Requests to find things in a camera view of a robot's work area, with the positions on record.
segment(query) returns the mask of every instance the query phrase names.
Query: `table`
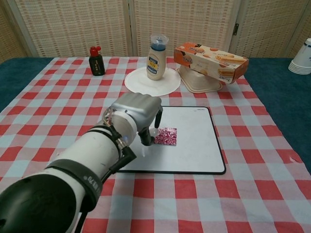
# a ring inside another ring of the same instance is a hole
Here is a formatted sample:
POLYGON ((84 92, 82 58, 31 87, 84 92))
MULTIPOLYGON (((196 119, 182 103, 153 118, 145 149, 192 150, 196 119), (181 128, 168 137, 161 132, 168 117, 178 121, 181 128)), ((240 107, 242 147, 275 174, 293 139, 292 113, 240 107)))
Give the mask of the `table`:
MULTIPOLYGON (((43 169, 128 90, 145 58, 53 59, 0 114, 0 190, 43 169)), ((172 58, 168 67, 176 68, 172 58)), ((83 232, 310 232, 311 176, 244 77, 221 91, 181 84, 163 105, 207 106, 225 175, 117 173, 104 184, 83 232)))

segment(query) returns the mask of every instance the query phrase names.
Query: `mayonnaise bottle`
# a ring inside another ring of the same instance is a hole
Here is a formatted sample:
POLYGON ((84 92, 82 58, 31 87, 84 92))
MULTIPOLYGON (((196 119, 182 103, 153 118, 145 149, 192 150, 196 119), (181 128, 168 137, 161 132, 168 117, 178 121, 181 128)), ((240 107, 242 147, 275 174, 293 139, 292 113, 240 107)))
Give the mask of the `mayonnaise bottle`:
POLYGON ((162 78, 166 68, 165 48, 169 38, 163 34, 151 34, 150 51, 147 58, 147 76, 151 80, 162 78))

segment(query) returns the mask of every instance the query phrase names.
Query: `white cup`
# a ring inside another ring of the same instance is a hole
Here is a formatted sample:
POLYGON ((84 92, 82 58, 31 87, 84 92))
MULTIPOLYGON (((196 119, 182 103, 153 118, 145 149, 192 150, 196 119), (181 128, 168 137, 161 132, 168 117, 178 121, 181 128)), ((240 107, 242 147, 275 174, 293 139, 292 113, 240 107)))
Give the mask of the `white cup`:
POLYGON ((308 38, 303 44, 296 57, 293 59, 293 64, 297 68, 311 68, 311 38, 308 38))

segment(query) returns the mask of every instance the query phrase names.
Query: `red bottle cap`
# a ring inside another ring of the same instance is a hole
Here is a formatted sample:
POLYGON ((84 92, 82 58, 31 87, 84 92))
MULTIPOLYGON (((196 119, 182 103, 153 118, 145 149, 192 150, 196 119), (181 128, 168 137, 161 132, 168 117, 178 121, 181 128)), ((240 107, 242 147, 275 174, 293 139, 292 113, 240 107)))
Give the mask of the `red bottle cap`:
POLYGON ((94 47, 92 46, 89 50, 89 52, 91 53, 91 57, 97 57, 99 54, 98 54, 98 51, 100 51, 102 48, 100 46, 97 46, 97 47, 94 47))

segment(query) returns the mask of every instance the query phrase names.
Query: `whiteboard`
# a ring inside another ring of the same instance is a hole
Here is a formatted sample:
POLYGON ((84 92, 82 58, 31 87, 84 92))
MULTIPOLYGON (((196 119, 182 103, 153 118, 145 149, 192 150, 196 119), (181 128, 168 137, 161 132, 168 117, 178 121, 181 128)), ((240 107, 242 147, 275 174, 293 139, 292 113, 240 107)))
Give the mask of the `whiteboard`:
POLYGON ((159 128, 177 128, 176 146, 131 144, 137 158, 123 172, 224 174, 225 163, 205 107, 163 107, 159 128))

